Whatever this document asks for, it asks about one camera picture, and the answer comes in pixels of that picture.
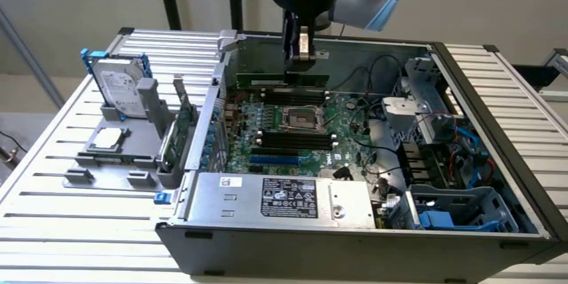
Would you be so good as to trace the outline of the blue expansion slot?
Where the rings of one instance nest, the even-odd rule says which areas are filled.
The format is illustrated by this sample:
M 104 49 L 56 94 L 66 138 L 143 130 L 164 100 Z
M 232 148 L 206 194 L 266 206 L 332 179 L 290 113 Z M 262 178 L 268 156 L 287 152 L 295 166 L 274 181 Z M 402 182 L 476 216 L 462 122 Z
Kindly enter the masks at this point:
M 299 166 L 302 161 L 295 156 L 252 156 L 248 161 L 252 164 L 274 164 L 274 165 L 288 165 Z

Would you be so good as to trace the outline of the blue disk caddy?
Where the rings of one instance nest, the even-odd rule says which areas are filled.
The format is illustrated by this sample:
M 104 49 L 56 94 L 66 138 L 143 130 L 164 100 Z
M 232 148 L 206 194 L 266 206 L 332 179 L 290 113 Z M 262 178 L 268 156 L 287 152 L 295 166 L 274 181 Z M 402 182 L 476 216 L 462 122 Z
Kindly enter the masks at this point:
M 87 68 L 87 72 L 94 76 L 95 78 L 95 82 L 98 84 L 98 88 L 103 94 L 103 88 L 100 85 L 100 81 L 96 79 L 95 76 L 95 72 L 94 72 L 94 66 L 98 63 L 99 60 L 102 59 L 139 59 L 142 61 L 143 67 L 144 67 L 144 78 L 152 78 L 152 71 L 150 68 L 150 59 L 147 57 L 146 54 L 140 54 L 140 55 L 132 55 L 132 54 L 111 54 L 107 51 L 91 51 L 90 49 L 83 49 L 82 50 L 82 60 L 86 64 L 86 68 Z M 106 102 L 106 106 L 112 107 L 108 105 L 104 95 L 103 95 L 103 99 Z

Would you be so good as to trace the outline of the black RAM slot bank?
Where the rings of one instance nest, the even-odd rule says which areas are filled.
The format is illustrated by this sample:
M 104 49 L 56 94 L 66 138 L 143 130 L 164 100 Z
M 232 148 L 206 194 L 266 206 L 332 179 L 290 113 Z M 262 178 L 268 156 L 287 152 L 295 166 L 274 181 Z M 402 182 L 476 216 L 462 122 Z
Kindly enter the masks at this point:
M 323 91 L 294 88 L 267 88 L 262 91 L 262 102 L 276 106 L 320 106 L 326 101 Z
M 332 150 L 334 139 L 330 134 L 299 132 L 258 131 L 254 142 L 263 148 L 295 150 Z

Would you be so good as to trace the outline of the green RAM stick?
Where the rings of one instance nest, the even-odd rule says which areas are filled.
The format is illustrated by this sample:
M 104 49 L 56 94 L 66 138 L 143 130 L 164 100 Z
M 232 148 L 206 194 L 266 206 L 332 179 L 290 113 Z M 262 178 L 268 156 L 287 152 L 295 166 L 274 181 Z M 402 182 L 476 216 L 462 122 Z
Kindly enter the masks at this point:
M 304 73 L 238 73 L 236 82 L 240 88 L 254 87 L 308 87 L 326 88 L 331 76 Z

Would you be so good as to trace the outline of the green motherboard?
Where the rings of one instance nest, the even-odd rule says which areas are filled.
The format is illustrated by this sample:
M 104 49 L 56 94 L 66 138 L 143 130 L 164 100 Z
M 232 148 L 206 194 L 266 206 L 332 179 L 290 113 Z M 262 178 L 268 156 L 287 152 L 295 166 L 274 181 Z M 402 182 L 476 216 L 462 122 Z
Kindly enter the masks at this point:
M 363 181 L 378 167 L 368 95 L 234 90 L 224 107 L 224 171 Z

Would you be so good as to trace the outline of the open black PC case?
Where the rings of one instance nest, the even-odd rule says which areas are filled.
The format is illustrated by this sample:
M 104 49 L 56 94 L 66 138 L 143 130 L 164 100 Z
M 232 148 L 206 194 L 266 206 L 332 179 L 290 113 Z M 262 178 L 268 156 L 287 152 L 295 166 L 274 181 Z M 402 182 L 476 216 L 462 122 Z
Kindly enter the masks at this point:
M 568 178 L 568 124 L 540 98 L 555 71 L 516 66 L 490 45 L 320 37 L 318 62 L 304 74 L 331 76 L 326 88 L 240 88 L 238 73 L 284 74 L 280 37 L 219 34 L 219 64 L 206 96 L 171 216 L 155 231 L 179 268 L 191 275 L 478 283 L 506 268 L 542 264 L 568 253 L 568 213 L 542 178 Z M 432 58 L 448 84 L 464 124 L 455 137 L 427 144 L 418 115 L 388 119 L 386 97 L 410 95 L 406 63 Z M 374 229 L 262 229 L 192 225 L 186 220 L 198 175 L 226 172 L 228 139 L 224 107 L 234 90 L 294 88 L 368 95 L 371 142 L 378 167 L 368 187 Z M 420 228 L 408 188 L 491 187 L 502 195 L 518 233 Z

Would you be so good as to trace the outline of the green graphics card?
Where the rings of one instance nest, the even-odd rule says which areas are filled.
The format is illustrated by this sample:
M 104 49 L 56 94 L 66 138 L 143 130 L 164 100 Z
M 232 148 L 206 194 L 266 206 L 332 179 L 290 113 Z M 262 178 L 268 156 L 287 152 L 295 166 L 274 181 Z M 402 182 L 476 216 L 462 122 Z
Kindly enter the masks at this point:
M 190 101 L 182 74 L 174 76 L 174 88 L 179 97 L 180 108 L 168 127 L 168 132 L 158 153 L 158 164 L 164 172 L 171 172 L 179 165 L 190 137 L 190 128 L 198 122 L 198 110 Z

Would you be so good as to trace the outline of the grey metal drive cage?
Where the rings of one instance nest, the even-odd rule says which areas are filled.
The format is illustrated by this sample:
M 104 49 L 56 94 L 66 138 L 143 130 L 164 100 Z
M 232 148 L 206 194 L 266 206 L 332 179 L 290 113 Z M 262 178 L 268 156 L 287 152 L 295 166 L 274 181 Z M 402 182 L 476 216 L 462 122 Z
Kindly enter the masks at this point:
M 448 141 L 455 137 L 450 128 L 464 124 L 466 118 L 450 101 L 448 84 L 432 58 L 414 58 L 406 63 L 410 95 L 419 108 L 418 128 L 424 142 Z

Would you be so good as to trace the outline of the CPU socket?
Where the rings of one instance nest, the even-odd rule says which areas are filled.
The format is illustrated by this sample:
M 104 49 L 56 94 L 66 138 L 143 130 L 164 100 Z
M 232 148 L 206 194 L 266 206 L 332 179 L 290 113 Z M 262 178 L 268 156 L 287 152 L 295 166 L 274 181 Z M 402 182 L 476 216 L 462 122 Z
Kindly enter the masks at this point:
M 284 130 L 323 130 L 323 109 L 316 106 L 290 106 L 282 111 L 283 121 L 280 124 Z

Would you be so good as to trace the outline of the grey parts rack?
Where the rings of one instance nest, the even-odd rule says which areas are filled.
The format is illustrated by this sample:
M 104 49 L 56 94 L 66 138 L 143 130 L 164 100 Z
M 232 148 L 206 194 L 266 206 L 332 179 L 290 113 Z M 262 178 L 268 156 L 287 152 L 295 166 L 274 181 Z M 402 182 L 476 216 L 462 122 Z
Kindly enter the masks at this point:
M 160 99 L 155 79 L 142 79 L 138 92 L 147 118 L 128 118 L 116 108 L 102 107 L 103 119 L 83 150 L 76 154 L 76 163 L 64 173 L 64 187 L 162 192 L 180 186 L 196 125 L 190 128 L 190 137 L 179 165 L 171 172 L 164 172 L 158 164 L 158 153 L 178 112 L 172 112 L 166 100 Z M 123 131 L 112 148 L 96 148 L 92 144 L 103 128 L 120 128 Z

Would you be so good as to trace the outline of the silver hard disk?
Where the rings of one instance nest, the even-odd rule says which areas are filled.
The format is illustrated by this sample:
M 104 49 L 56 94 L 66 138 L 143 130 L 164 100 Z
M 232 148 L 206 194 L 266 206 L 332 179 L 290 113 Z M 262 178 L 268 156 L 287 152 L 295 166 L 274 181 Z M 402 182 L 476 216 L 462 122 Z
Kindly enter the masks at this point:
M 108 105 L 130 118 L 146 118 L 138 92 L 138 83 L 144 78 L 143 62 L 139 59 L 102 59 L 94 66 L 94 72 Z

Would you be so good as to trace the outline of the silver power supply unit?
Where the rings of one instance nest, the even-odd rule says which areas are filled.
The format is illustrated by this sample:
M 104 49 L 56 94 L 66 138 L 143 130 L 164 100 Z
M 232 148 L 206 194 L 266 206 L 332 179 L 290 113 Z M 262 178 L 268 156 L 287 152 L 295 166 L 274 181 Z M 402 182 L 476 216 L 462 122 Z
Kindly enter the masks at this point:
M 200 173 L 186 220 L 212 227 L 374 229 L 364 182 L 330 178 Z

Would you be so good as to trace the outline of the silver CPU chip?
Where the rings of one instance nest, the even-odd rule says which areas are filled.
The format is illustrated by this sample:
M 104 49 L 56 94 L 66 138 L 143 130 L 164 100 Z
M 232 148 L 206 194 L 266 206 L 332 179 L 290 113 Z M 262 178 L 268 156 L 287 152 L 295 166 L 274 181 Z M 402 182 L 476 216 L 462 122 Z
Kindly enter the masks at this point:
M 96 148 L 112 148 L 120 137 L 123 131 L 120 128 L 103 128 L 94 139 L 92 144 Z

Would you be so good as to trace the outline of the aluminium frame profile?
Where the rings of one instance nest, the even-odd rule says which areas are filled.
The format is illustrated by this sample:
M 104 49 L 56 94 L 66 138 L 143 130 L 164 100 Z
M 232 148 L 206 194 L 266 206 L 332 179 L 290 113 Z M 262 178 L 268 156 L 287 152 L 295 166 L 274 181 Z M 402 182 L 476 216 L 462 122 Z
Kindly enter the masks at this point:
M 568 97 L 568 49 L 555 48 L 543 65 L 554 68 L 555 71 L 551 73 L 551 80 L 546 80 L 546 85 L 539 92 L 550 91 L 548 96 Z

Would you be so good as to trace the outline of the blue-grey disk bay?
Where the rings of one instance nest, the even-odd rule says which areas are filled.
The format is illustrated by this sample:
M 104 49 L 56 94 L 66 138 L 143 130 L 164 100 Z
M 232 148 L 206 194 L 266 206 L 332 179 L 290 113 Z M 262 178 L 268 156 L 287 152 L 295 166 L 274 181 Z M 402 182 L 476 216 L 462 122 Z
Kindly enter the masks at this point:
M 456 190 L 415 184 L 408 191 L 422 229 L 519 232 L 519 225 L 503 197 L 491 187 Z

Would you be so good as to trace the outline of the slanted metal frame leg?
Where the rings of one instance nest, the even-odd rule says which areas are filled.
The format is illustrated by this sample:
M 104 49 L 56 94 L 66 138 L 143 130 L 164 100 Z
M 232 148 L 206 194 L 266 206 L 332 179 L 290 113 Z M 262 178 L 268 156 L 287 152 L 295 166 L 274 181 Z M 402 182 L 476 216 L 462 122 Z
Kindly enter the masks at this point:
M 15 47 L 20 57 L 23 58 L 26 64 L 28 65 L 32 75 L 39 81 L 39 84 L 42 88 L 44 89 L 44 92 L 47 93 L 50 100 L 52 101 L 54 105 L 59 109 L 62 109 L 66 103 L 66 99 L 63 98 L 63 95 L 48 73 L 42 68 L 42 65 L 39 61 L 36 60 L 36 57 L 34 56 L 2 6 L 0 6 L 0 28 L 3 29 L 3 32 L 7 35 L 7 38 L 10 42 L 12 43 L 12 46 Z

